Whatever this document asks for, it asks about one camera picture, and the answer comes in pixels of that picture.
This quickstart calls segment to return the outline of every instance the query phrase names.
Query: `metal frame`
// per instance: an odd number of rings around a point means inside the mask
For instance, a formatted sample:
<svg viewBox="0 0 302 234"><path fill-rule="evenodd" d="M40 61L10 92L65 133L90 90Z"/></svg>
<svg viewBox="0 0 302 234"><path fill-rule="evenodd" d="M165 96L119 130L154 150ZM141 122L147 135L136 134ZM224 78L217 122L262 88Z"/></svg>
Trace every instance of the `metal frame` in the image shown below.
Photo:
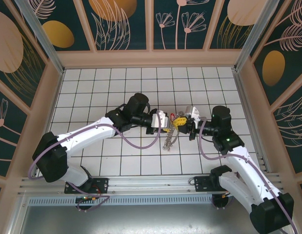
<svg viewBox="0 0 302 234"><path fill-rule="evenodd" d="M282 190L278 174L264 174L277 188ZM111 196L111 201L105 205L202 204L211 203L212 194L223 193L195 192L194 185L189 184L189 180L195 176L201 176L201 174L109 176L107 195ZM32 181L26 177L23 178L18 189L13 215L5 234L20 233L27 208L30 206L74 206L75 198L83 195L64 194L64 187L64 181L47 183L43 179Z"/></svg>
<svg viewBox="0 0 302 234"><path fill-rule="evenodd" d="M243 81L240 77L239 72L237 72L236 70L232 69L233 71L233 76L238 88L238 92L240 95L240 99L241 99L241 103L242 103L242 107L245 113L245 117L246 117L246 121L247 124L249 126L249 131L253 140L253 144L257 153L257 158L259 158L259 156L262 156L262 159L264 161L264 165L266 167L266 170L268 172L271 171L271 167L269 165L269 161L267 159L267 154L264 151L264 147L263 147L263 143L259 137L259 131L258 131L258 127L257 124L255 122L255 117L253 114L252 109L250 108L250 104L249 104L249 99L247 97L247 94L244 92L244 85L243 85Z"/></svg>
<svg viewBox="0 0 302 234"><path fill-rule="evenodd" d="M65 71L60 74L60 78L58 79L57 90L56 90L55 96L53 97L53 100L52 100L51 110L48 114L48 122L46 123L45 128L44 128L45 133L48 132L51 128L51 121L52 121L52 118L53 118L53 115L54 115L54 112L55 112L55 107L56 107L56 104L57 104L57 101L58 101L58 97L60 95L60 90L61 90L61 87L62 87L62 82L63 82L64 76L65 76Z"/></svg>
<svg viewBox="0 0 302 234"><path fill-rule="evenodd" d="M258 17L257 22L254 24L246 42L241 50L241 53L235 62L235 71L239 72L242 67L244 66L246 60L248 59L251 51L253 50L254 46L256 45L258 39L264 32L266 25L269 23L269 20L274 13L275 9L277 8L280 0L268 0L266 1L265 6L261 14Z"/></svg>
<svg viewBox="0 0 302 234"><path fill-rule="evenodd" d="M55 68L59 73L63 73L63 65L55 51L53 45L51 44L48 36L44 32L39 20L37 19L35 13L32 11L32 7L29 4L29 1L24 0L15 0L15 3L20 9L20 12L23 14L30 28L34 31L37 39L40 41L45 52L49 56L50 60L53 62Z"/></svg>

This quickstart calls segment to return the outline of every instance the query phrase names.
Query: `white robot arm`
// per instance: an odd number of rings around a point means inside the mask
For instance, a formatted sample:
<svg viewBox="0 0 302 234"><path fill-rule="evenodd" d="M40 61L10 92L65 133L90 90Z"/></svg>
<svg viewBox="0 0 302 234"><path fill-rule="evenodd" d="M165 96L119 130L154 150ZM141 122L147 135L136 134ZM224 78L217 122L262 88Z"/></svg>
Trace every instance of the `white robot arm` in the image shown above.
<svg viewBox="0 0 302 234"><path fill-rule="evenodd" d="M40 157L41 153L50 145L55 142L61 143L48 151L36 163L45 180L47 182L64 180L87 192L93 182L91 175L86 168L70 164L68 158L75 151L98 140L113 137L118 131L123 133L133 125L146 127L147 134L157 132L159 122L162 129L169 128L171 120L167 113L157 109L144 113L146 107L149 107L148 98L138 93L132 96L126 105L110 111L105 117L86 127L59 136L54 136L51 132L46 133L33 155L34 160ZM227 155L227 160L241 175L243 181L229 167L220 166L211 170L210 180L216 187L227 190L245 207L257 231L268 233L288 225L286 217L270 191L279 195L279 200L290 216L292 216L294 206L292 197L289 194L282 194L273 186L253 162L244 143L232 130L230 110L224 106L214 107L211 122L205 121L203 125L197 108L189 106L182 118L182 124L178 125L179 132L189 134L189 140L194 140L200 131L204 135L212 136L216 149L222 155ZM245 157L246 161L230 155ZM250 165L250 162L255 165L260 175Z"/></svg>

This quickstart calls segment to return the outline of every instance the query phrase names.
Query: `metal base plate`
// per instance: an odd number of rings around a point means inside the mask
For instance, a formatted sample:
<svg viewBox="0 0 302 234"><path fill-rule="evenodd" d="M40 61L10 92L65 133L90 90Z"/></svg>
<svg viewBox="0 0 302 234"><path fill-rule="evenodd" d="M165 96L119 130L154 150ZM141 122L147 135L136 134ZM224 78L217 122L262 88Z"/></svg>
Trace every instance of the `metal base plate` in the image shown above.
<svg viewBox="0 0 302 234"><path fill-rule="evenodd" d="M93 186L90 188L87 193L89 194L98 194L98 189L100 190L101 194L106 194L108 189L108 178L94 178L93 179ZM65 194L80 194L76 191L72 186L68 183L65 183Z"/></svg>
<svg viewBox="0 0 302 234"><path fill-rule="evenodd" d="M222 187L215 188L209 176L196 176L194 177L194 185L196 192L226 192Z"/></svg>

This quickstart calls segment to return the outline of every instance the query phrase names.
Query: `yellow object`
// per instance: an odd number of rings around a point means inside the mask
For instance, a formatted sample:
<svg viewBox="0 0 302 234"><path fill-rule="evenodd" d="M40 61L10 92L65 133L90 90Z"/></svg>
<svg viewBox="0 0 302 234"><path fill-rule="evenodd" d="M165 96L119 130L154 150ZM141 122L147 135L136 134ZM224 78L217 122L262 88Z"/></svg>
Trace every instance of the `yellow object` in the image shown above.
<svg viewBox="0 0 302 234"><path fill-rule="evenodd" d="M180 117L180 118L177 118L175 119L172 124L175 126L175 128L178 130L178 126L182 126L182 125L185 125L186 124L186 121L187 121L187 118L186 117Z"/></svg>
<svg viewBox="0 0 302 234"><path fill-rule="evenodd" d="M89 3L98 16L108 21L120 21L122 19L121 10L124 10L129 18L137 8L137 0L89 0Z"/></svg>
<svg viewBox="0 0 302 234"><path fill-rule="evenodd" d="M262 66L263 81L273 86L279 82L285 69L285 58L279 51L273 50L267 54Z"/></svg>
<svg viewBox="0 0 302 234"><path fill-rule="evenodd" d="M266 0L230 0L227 8L229 20L238 26L256 23Z"/></svg>
<svg viewBox="0 0 302 234"><path fill-rule="evenodd" d="M15 72L23 60L22 35L17 26L0 12L0 71Z"/></svg>
<svg viewBox="0 0 302 234"><path fill-rule="evenodd" d="M44 23L42 27L53 45L67 48L74 44L74 35L65 24L51 20Z"/></svg>

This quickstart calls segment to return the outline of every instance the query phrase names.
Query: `grid floor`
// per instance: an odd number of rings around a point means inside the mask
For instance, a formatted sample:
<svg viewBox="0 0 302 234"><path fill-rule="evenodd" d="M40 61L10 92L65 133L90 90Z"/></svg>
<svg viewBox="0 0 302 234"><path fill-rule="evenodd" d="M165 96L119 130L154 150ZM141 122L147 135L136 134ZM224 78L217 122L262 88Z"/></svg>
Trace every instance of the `grid floor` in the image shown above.
<svg viewBox="0 0 302 234"><path fill-rule="evenodd" d="M237 87L228 67L66 70L51 131L58 135L86 126L126 103L136 92L149 98L151 109L159 108L168 114L195 105L201 116L211 119L214 106L226 105L231 109L234 131L257 160ZM125 136L142 146L154 139L141 128L133 128ZM161 134L160 141L147 150L132 148L119 136L105 139L75 153L70 161L86 167L93 176L201 174L222 164L230 166L226 159L208 161L203 158L198 140L189 141L183 134L170 151L164 151L165 136ZM203 141L202 145L209 156L218 156L212 143Z"/></svg>

